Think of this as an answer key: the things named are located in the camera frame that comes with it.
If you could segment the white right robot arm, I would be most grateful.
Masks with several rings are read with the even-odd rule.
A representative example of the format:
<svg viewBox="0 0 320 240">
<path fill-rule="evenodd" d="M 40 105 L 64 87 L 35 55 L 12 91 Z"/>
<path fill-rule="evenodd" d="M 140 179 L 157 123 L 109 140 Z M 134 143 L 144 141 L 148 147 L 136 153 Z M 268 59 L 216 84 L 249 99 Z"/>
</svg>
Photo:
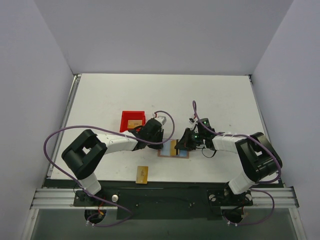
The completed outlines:
<svg viewBox="0 0 320 240">
<path fill-rule="evenodd" d="M 174 149 L 193 151 L 199 146 L 212 150 L 214 154 L 224 151 L 238 155 L 242 171 L 227 183 L 223 192 L 224 201 L 230 205 L 236 204 L 254 184 L 279 173 L 283 167 L 281 158 L 262 132 L 246 136 L 216 132 L 208 118 L 197 120 L 192 128 L 187 127 Z"/>
</svg>

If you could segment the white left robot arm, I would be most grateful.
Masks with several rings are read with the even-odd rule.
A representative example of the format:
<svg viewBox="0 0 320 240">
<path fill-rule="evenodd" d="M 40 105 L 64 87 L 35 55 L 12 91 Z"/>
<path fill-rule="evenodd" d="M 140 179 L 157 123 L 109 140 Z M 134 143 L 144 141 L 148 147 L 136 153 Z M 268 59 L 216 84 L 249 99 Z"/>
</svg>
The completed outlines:
<svg viewBox="0 0 320 240">
<path fill-rule="evenodd" d="M 145 125 L 125 131 L 124 136 L 95 134 L 87 129 L 62 152 L 63 161 L 87 190 L 85 200 L 90 205 L 97 206 L 103 200 L 102 187 L 94 173 L 103 156 L 121 151 L 137 151 L 147 146 L 162 148 L 160 142 L 163 140 L 165 123 L 164 116 L 151 118 Z"/>
</svg>

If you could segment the gold card with black stripe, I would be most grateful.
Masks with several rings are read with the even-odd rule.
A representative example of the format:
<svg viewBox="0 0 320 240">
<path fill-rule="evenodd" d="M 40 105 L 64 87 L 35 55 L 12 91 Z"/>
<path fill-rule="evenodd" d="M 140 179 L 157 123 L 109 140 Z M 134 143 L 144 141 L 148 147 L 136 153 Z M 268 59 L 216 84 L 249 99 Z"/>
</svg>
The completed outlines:
<svg viewBox="0 0 320 240">
<path fill-rule="evenodd" d="M 179 143 L 178 139 L 174 139 L 170 141 L 170 148 L 169 148 L 169 156 L 176 157 L 179 156 L 180 150 L 177 148 L 177 144 Z"/>
</svg>

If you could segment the tan leather card holder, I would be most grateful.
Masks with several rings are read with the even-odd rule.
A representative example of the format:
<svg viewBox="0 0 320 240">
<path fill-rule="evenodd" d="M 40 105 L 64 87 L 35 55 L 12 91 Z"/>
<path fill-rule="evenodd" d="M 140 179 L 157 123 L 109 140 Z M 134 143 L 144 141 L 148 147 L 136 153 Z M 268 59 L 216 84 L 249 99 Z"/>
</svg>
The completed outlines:
<svg viewBox="0 0 320 240">
<path fill-rule="evenodd" d="M 178 150 L 169 145 L 163 145 L 162 149 L 159 149 L 157 152 L 158 157 L 162 158 L 179 158 L 179 159 L 188 159 L 189 152 L 186 150 Z"/>
</svg>

